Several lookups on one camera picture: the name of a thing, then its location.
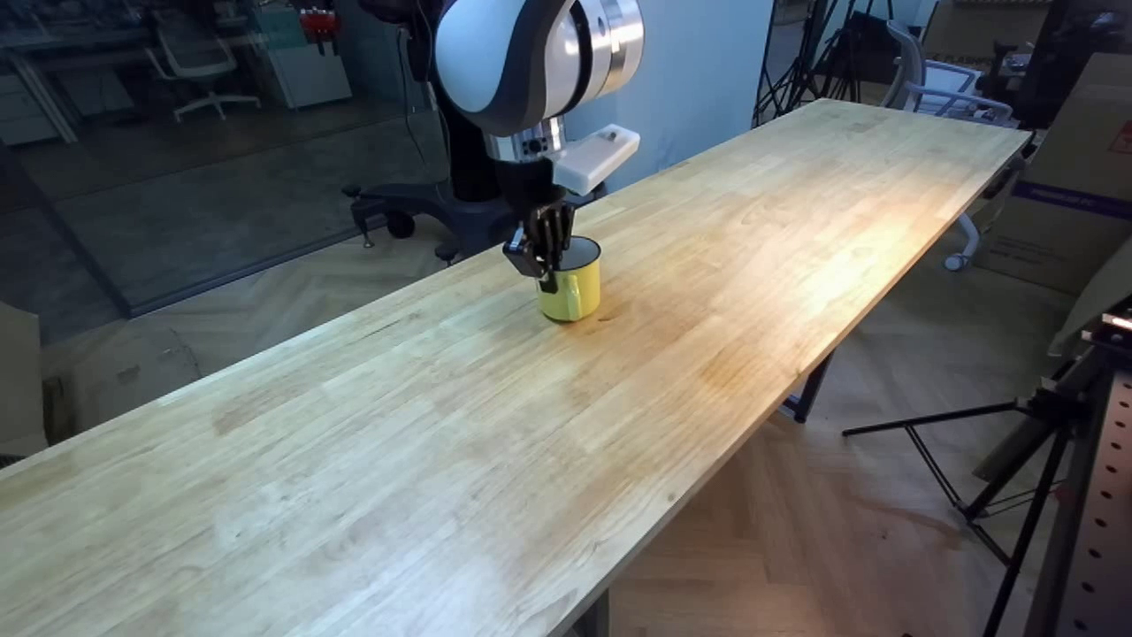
wooden tabletop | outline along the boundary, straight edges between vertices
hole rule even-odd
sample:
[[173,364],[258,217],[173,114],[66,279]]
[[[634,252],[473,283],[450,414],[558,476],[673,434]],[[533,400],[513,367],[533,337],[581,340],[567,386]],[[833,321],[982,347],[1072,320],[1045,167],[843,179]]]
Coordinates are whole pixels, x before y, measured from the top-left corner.
[[553,633],[1022,133],[812,101],[581,212],[605,309],[488,252],[0,474],[0,633]]

camera stand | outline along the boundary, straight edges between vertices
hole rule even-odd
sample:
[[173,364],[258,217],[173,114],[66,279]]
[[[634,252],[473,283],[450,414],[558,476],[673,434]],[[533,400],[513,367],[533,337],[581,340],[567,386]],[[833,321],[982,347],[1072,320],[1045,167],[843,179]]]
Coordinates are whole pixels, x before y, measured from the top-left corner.
[[[863,428],[844,428],[843,434],[874,434],[874,432],[895,432],[903,428],[920,460],[927,465],[930,476],[940,485],[940,492],[949,494],[949,504],[959,511],[962,525],[1005,563],[1005,577],[1002,586],[994,593],[991,617],[988,617],[988,637],[996,633],[1005,606],[1015,590],[1015,580],[1022,574],[1022,559],[1029,553],[1033,531],[1040,525],[1040,513],[1048,505],[1048,494],[1057,481],[1057,467],[1065,455],[1065,447],[1072,434],[1079,434],[1098,412],[1098,396],[1106,396],[1116,373],[1127,367],[1127,333],[1100,333],[1100,337],[1083,337],[1083,353],[1075,353],[1067,364],[1062,364],[1054,374],[1040,379],[1038,394],[1025,400],[1009,400],[1009,402],[982,402],[982,407],[968,407],[968,412],[945,412],[945,414],[927,414],[927,416],[903,416],[903,420],[886,420],[886,426],[863,426]],[[945,426],[945,420],[962,420],[962,416],[982,416],[982,414],[1025,414],[1022,420],[1022,440],[1018,447],[1005,451],[994,474],[988,476],[988,488],[975,492],[975,500],[962,504],[959,488],[949,481],[949,474],[940,469],[940,465],[935,460],[935,454],[927,451],[927,441],[920,440],[916,428],[925,426]],[[1038,451],[1052,441],[1052,454],[1045,460],[1045,469],[1038,476],[1022,531],[1015,538],[1015,548],[1005,553],[988,528],[979,525],[991,511],[991,504],[1002,494],[1002,488],[1038,455]]]

wooden table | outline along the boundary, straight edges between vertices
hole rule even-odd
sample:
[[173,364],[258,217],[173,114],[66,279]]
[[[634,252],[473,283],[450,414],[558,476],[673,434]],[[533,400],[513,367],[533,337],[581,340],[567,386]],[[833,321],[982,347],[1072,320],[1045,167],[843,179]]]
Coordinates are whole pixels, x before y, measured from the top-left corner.
[[553,633],[1018,145],[812,101],[584,208],[584,324],[488,252],[8,467],[0,633]]

desk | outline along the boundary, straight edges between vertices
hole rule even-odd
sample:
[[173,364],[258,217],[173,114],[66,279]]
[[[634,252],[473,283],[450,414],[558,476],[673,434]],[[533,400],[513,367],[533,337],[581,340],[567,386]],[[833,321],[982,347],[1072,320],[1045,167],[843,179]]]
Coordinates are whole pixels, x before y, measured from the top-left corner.
[[550,633],[954,223],[1018,130],[812,101],[0,474],[0,633]]

wooden floor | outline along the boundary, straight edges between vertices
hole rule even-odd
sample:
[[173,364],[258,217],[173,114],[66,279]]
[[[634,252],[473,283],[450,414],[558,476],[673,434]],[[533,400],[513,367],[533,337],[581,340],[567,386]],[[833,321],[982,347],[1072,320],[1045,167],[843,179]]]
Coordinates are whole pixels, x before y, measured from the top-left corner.
[[[434,230],[337,243],[271,271],[47,349],[85,426],[237,364],[439,269]],[[903,434],[843,426],[1015,396],[1045,367],[1065,296],[927,257],[837,349],[809,426],[757,434],[613,583],[624,637],[962,637],[1002,565],[945,505]],[[962,488],[1005,426],[930,432]],[[994,520],[1013,533],[1018,513]],[[1025,619],[1033,571],[1013,600]]]

